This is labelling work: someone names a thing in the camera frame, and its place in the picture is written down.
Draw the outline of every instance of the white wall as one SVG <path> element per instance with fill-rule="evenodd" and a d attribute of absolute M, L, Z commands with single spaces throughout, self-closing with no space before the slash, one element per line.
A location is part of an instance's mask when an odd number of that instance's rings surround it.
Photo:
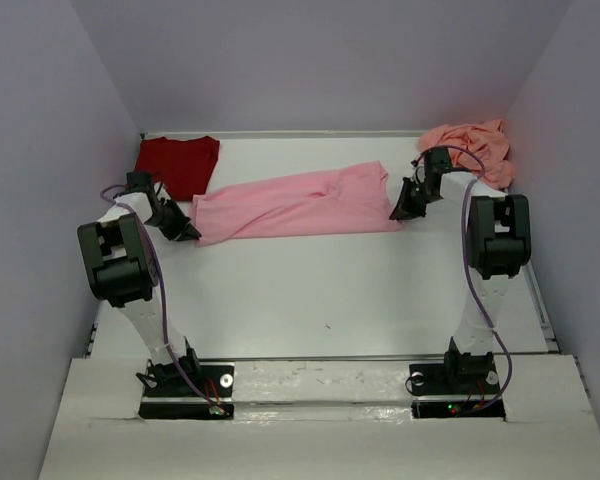
<path fill-rule="evenodd" d="M 575 0 L 509 112 L 540 288 L 600 424 L 600 0 Z"/>
<path fill-rule="evenodd" d="M 506 114 L 568 0 L 72 0 L 141 131 Z"/>
<path fill-rule="evenodd" d="M 0 480 L 35 479 L 95 301 L 76 228 L 137 129 L 66 0 L 0 0 Z"/>

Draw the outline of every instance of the cable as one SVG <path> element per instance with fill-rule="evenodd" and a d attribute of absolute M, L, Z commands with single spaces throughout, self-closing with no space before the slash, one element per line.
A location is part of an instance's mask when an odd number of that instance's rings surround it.
<path fill-rule="evenodd" d="M 160 177 L 160 185 L 158 186 L 158 190 L 156 190 L 156 195 L 160 195 L 160 192 L 162 191 L 162 187 L 164 187 L 164 177 L 162 176 L 162 172 L 160 170 L 158 170 L 156 173 L 154 173 L 152 176 Z"/>
<path fill-rule="evenodd" d="M 136 213 L 135 210 L 133 208 L 131 208 L 129 205 L 127 205 L 126 203 L 116 202 L 115 200 L 113 200 L 105 195 L 108 191 L 113 190 L 114 188 L 120 188 L 120 187 L 124 188 L 124 185 L 111 185 L 110 187 L 105 188 L 104 190 L 102 190 L 100 192 L 100 198 L 102 198 L 105 202 L 108 202 L 108 203 L 118 206 L 118 207 L 122 207 L 125 210 L 129 211 L 130 213 L 135 214 Z M 141 228 L 145 235 L 145 238 L 147 239 L 147 243 L 149 244 L 149 249 L 151 250 L 151 254 L 153 255 L 153 258 L 155 260 L 156 271 L 158 272 L 158 283 L 160 285 L 160 300 L 162 303 L 162 337 L 164 339 L 165 348 L 167 350 L 167 353 L 169 354 L 169 357 L 171 358 L 173 365 L 176 367 L 176 370 L 178 370 L 178 373 L 180 374 L 180 376 L 182 377 L 184 382 L 193 391 L 193 393 L 195 393 L 198 397 L 205 399 L 210 407 L 217 407 L 218 404 L 216 402 L 211 400 L 211 398 L 209 398 L 209 396 L 203 394 L 200 391 L 200 389 L 198 389 L 198 387 L 195 386 L 195 384 L 191 381 L 191 379 L 187 375 L 187 372 L 185 372 L 184 369 L 182 368 L 182 366 L 180 365 L 180 362 L 178 362 L 178 357 L 176 357 L 176 354 L 173 352 L 173 348 L 171 347 L 171 343 L 169 341 L 169 326 L 167 323 L 167 318 L 168 318 L 167 317 L 167 293 L 166 293 L 166 289 L 164 286 L 162 267 L 160 266 L 160 260 L 158 259 L 158 255 L 156 254 L 156 249 L 153 245 L 153 242 L 151 241 L 151 238 L 149 237 L 149 232 L 147 232 L 147 229 L 144 226 L 144 223 L 142 223 L 142 222 L 139 222 L 139 223 L 141 225 Z"/>
<path fill-rule="evenodd" d="M 476 381 L 476 383 L 478 384 L 478 388 L 480 389 L 480 393 L 482 394 L 482 398 L 480 398 L 480 403 L 476 407 L 479 408 L 482 405 L 484 405 L 484 388 L 482 388 L 482 382 L 480 380 Z"/>
<path fill-rule="evenodd" d="M 216 403 L 218 405 L 222 405 L 222 402 L 220 401 L 220 395 L 218 395 L 218 389 L 216 388 L 216 382 L 214 382 L 213 379 L 209 377 L 207 377 L 207 381 L 211 384 L 213 394 L 216 396 Z"/>
<path fill-rule="evenodd" d="M 462 405 L 460 405 L 460 408 L 464 408 L 464 406 L 471 401 L 472 396 L 473 396 L 473 387 L 471 387 L 469 389 L 469 396 L 467 397 L 467 399 L 464 402 L 462 402 Z"/>
<path fill-rule="evenodd" d="M 487 309 L 484 307 L 482 300 L 480 300 L 480 297 L 478 296 L 478 292 L 476 292 L 476 287 L 473 284 L 473 280 L 471 279 L 471 274 L 469 272 L 469 254 L 467 252 L 467 245 L 465 242 L 465 239 L 467 236 L 467 215 L 468 215 L 467 207 L 469 206 L 469 198 L 471 198 L 471 190 L 473 189 L 473 186 L 478 182 L 478 180 L 480 180 L 482 177 L 484 177 L 487 174 L 487 168 L 485 167 L 482 160 L 480 160 L 473 152 L 470 152 L 469 150 L 462 148 L 462 147 L 456 147 L 455 145 L 436 145 L 435 147 L 428 148 L 427 150 L 424 150 L 420 154 L 420 156 L 417 158 L 416 162 L 419 162 L 420 159 L 422 157 L 424 157 L 425 154 L 427 154 L 428 152 L 430 152 L 432 150 L 435 150 L 436 148 L 447 148 L 447 149 L 452 149 L 452 150 L 458 150 L 466 155 L 469 155 L 473 160 L 475 160 L 478 163 L 478 165 L 480 165 L 480 174 L 477 175 L 473 180 L 471 180 L 469 182 L 469 185 L 467 185 L 467 189 L 464 192 L 464 198 L 462 199 L 462 219 L 461 219 L 461 221 L 462 221 L 462 230 L 461 230 L 462 231 L 462 263 L 463 263 L 463 267 L 464 267 L 464 276 L 467 281 L 467 286 L 469 287 L 469 291 L 471 292 L 471 296 L 473 297 L 473 300 L 476 302 L 476 305 L 478 306 L 480 313 L 482 313 L 482 316 L 484 317 L 484 320 L 485 320 L 487 326 L 493 332 L 494 338 L 498 342 L 498 345 L 500 345 L 500 348 L 502 349 L 502 353 L 504 354 L 504 356 L 507 359 L 507 377 L 506 377 L 504 383 L 502 384 L 502 387 L 500 387 L 500 391 L 498 391 L 498 393 L 496 393 L 496 395 L 491 400 L 489 400 L 487 403 L 467 412 L 468 414 L 472 414 L 472 413 L 476 413 L 476 412 L 479 412 L 479 411 L 489 408 L 491 405 L 493 405 L 494 403 L 496 403 L 498 400 L 500 400 L 502 398 L 502 395 L 504 394 L 505 390 L 507 389 L 507 387 L 509 387 L 509 383 L 511 383 L 511 377 L 513 376 L 513 359 L 511 358 L 511 353 L 509 353 L 509 350 L 507 350 L 507 347 L 504 345 L 502 338 L 500 338 L 500 334 L 496 331 L 496 326 L 493 323 L 493 320 L 491 319 L 489 312 L 487 312 Z"/>

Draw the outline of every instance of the red wire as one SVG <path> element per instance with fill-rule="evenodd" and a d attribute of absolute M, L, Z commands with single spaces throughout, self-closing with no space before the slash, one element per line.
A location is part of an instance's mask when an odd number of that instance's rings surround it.
<path fill-rule="evenodd" d="M 482 404 L 484 403 L 484 388 L 482 388 L 482 383 L 480 383 L 480 380 L 476 381 L 476 383 L 478 384 L 478 388 L 480 389 L 480 393 L 482 394 L 482 399 L 480 399 L 480 403 L 478 404 L 478 406 L 482 406 Z"/>
<path fill-rule="evenodd" d="M 210 378 L 207 378 L 207 380 L 208 380 L 208 381 L 209 381 L 209 383 L 211 384 L 211 389 L 213 390 L 213 394 L 216 396 L 216 403 L 217 403 L 218 405 L 220 405 L 220 403 L 221 403 L 221 402 L 220 402 L 220 396 L 218 395 L 218 390 L 216 389 L 216 384 L 215 384 L 215 382 L 214 382 L 212 379 L 210 379 Z"/>
<path fill-rule="evenodd" d="M 460 407 L 464 407 L 467 403 L 469 403 L 471 401 L 471 396 L 473 395 L 473 387 L 471 387 L 471 389 L 469 389 L 469 396 L 467 397 L 467 399 L 462 402 L 462 405 L 460 405 Z"/>

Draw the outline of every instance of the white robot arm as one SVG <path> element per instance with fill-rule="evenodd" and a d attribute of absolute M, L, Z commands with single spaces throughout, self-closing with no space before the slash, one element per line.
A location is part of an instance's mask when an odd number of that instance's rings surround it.
<path fill-rule="evenodd" d="M 127 185 L 114 202 L 98 221 L 78 228 L 89 286 L 96 298 L 108 301 L 131 321 L 149 349 L 149 375 L 138 378 L 149 388 L 175 385 L 176 391 L 188 392 L 173 358 L 194 382 L 201 378 L 200 364 L 187 339 L 168 318 L 163 319 L 156 290 L 158 262 L 144 225 L 159 228 L 173 241 L 201 235 L 147 172 L 127 174 Z"/>
<path fill-rule="evenodd" d="M 487 381 L 495 373 L 493 329 L 511 279 L 531 256 L 529 203 L 523 195 L 494 190 L 476 182 L 472 173 L 454 168 L 448 148 L 453 147 L 429 149 L 422 163 L 414 162 L 414 174 L 404 179 L 391 214 L 398 221 L 424 217 L 427 204 L 445 198 L 465 209 L 463 219 L 467 216 L 462 242 L 470 289 L 462 318 L 443 363 L 411 365 L 412 376 L 418 378 L 412 393 L 466 395 L 480 382 L 488 394 L 495 394 L 497 383 Z"/>

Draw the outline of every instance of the pink cloth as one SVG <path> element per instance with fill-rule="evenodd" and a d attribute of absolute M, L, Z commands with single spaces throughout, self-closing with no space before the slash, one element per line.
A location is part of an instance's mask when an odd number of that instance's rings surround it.
<path fill-rule="evenodd" d="M 492 188 L 506 188 L 515 177 L 515 169 L 505 160 L 509 140 L 504 136 L 504 120 L 491 120 L 478 125 L 442 125 L 420 137 L 418 147 L 426 150 L 435 145 L 456 145 L 465 148 L 482 160 L 487 167 L 484 183 Z M 461 165 L 475 173 L 480 167 L 466 153 L 449 150 L 454 165 Z"/>
<path fill-rule="evenodd" d="M 380 162 L 303 173 L 195 195 L 191 219 L 202 233 L 198 245 L 230 238 L 288 237 L 333 233 L 393 232 Z"/>

